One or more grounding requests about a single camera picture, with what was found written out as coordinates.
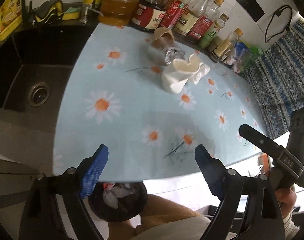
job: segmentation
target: human hand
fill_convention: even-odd
[[[275,196],[280,204],[282,217],[287,217],[297,200],[297,195],[294,193],[294,187],[277,189],[275,191]]]

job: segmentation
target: curtain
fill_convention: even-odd
[[[270,138],[289,130],[290,115],[304,107],[304,20],[245,71]]]

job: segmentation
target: sink drain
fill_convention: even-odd
[[[49,94],[50,87],[45,82],[36,83],[28,92],[29,104],[33,107],[40,106],[46,102]]]

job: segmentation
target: blue gripper pad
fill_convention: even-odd
[[[108,148],[101,144],[94,155],[82,160],[77,170],[81,178],[81,198],[92,194],[94,187],[103,172],[109,156]]]
[[[212,195],[222,201],[225,195],[223,178],[227,169],[220,160],[212,158],[202,144],[195,148],[195,160]]]

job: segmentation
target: bottle cap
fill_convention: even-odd
[[[234,31],[239,37],[241,37],[243,35],[242,30],[240,30],[239,28],[236,28]]]
[[[221,5],[223,4],[224,0],[214,0],[214,2],[215,2],[217,5],[221,6]]]
[[[226,16],[224,13],[221,14],[220,18],[221,18],[222,20],[224,20],[225,22],[226,22],[227,20],[229,20],[229,17]]]

